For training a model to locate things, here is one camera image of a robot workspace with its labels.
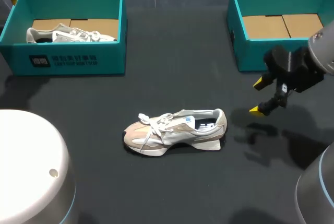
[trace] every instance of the cardboard insert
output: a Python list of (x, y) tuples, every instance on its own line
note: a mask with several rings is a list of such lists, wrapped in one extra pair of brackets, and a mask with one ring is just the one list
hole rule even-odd
[(250, 39), (309, 38), (323, 25), (317, 14), (243, 17)]

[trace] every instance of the dark tabletop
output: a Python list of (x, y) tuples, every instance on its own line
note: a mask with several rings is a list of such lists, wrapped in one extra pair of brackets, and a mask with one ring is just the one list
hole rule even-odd
[[(260, 74), (238, 72), (227, 0), (127, 4), (125, 76), (13, 77), (0, 58), (0, 108), (36, 113), (65, 139), (79, 224), (298, 223), (296, 182), (334, 135), (333, 78), (253, 117), (248, 110), (275, 88), (256, 91)], [(220, 151), (178, 146), (150, 158), (123, 147), (138, 113), (215, 108), (228, 118)]]

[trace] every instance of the sneaker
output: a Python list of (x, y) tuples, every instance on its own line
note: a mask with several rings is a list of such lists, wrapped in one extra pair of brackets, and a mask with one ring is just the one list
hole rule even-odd
[(125, 130), (124, 143), (143, 155), (161, 156), (176, 143), (201, 150), (220, 150), (227, 120), (221, 109), (181, 110), (149, 118), (140, 113), (139, 122)]
[(46, 42), (105, 42), (117, 41), (115, 38), (100, 34), (97, 31), (87, 32), (79, 28), (71, 28), (62, 23), (49, 31), (28, 28), (27, 43)]

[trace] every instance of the cardboard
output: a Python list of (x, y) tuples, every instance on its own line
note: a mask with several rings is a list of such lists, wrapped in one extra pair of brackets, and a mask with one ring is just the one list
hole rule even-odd
[(33, 21), (32, 27), (36, 30), (52, 30), (58, 26), (59, 23), (63, 23), (69, 27), (70, 22), (70, 19), (37, 19)]
[(282, 15), (292, 38), (309, 38), (323, 25), (317, 14)]
[(289, 38), (282, 16), (243, 17), (249, 39)]
[(71, 20), (70, 27), (80, 28), (84, 31), (97, 31), (117, 39), (118, 19), (87, 19)]

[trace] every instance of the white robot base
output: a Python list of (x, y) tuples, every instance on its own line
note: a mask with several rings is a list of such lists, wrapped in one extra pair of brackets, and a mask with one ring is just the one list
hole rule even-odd
[(0, 224), (76, 224), (76, 183), (58, 130), (33, 113), (0, 110)]

